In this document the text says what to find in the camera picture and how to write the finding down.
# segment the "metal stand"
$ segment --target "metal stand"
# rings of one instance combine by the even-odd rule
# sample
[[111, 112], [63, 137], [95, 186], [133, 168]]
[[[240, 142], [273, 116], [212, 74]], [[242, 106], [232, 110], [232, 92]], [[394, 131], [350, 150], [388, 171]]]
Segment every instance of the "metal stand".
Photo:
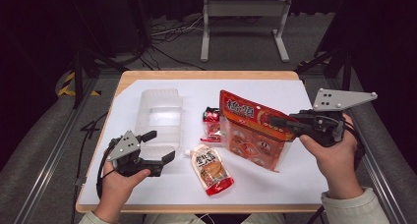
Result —
[[288, 62], [289, 57], [282, 41], [282, 33], [288, 16], [291, 0], [269, 1], [238, 1], [238, 0], [205, 0], [204, 1], [204, 33], [201, 61], [209, 60], [209, 17], [280, 17], [278, 29], [272, 34], [281, 56], [282, 62]]

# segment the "white sleeve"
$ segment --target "white sleeve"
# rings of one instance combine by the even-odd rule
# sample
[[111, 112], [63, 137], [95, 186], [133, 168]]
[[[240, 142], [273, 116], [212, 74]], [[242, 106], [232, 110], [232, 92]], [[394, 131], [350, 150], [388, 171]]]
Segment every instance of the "white sleeve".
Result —
[[351, 199], [333, 199], [322, 194], [322, 203], [329, 223], [337, 224], [385, 224], [389, 223], [371, 188], [364, 188], [361, 196]]
[[79, 224], [109, 224], [109, 223], [101, 221], [98, 217], [94, 215], [94, 213], [90, 211], [84, 214], [83, 219], [81, 219]]

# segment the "wrist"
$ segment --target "wrist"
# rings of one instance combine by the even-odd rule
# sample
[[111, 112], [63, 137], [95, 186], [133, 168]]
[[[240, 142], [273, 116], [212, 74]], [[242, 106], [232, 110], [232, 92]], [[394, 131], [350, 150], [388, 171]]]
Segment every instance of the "wrist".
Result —
[[350, 199], [364, 193], [356, 177], [336, 182], [328, 181], [328, 197], [334, 199]]
[[93, 212], [101, 221], [107, 223], [118, 223], [121, 208], [115, 207], [114, 204], [101, 202]]

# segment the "hand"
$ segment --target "hand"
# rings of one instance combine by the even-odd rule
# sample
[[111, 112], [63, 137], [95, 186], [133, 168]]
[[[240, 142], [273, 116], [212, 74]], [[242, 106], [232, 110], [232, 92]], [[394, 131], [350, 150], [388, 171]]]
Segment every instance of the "hand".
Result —
[[[103, 174], [113, 170], [113, 164], [106, 161]], [[124, 177], [113, 171], [103, 179], [103, 188], [100, 203], [94, 214], [99, 219], [109, 223], [116, 223], [120, 210], [129, 199], [133, 188], [150, 174], [149, 169], [142, 170], [131, 177]]]
[[[352, 124], [349, 116], [343, 117]], [[323, 147], [306, 135], [302, 135], [300, 141], [316, 157], [319, 169], [328, 181], [329, 197], [347, 199], [364, 193], [354, 169], [357, 141], [349, 131], [345, 130], [343, 140], [331, 147]]]

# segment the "red snack bag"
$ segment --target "red snack bag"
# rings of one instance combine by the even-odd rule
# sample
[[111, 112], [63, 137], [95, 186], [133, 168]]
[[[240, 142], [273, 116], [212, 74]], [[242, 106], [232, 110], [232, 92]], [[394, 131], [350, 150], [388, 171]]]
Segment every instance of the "red snack bag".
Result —
[[207, 107], [203, 113], [205, 136], [200, 138], [204, 142], [221, 142], [219, 109]]
[[218, 194], [233, 185], [234, 180], [224, 168], [215, 148], [200, 144], [186, 153], [191, 156], [193, 168], [208, 196]]
[[220, 92], [222, 145], [233, 153], [273, 172], [285, 143], [295, 139], [288, 129], [273, 127], [269, 117], [295, 119], [226, 90]]

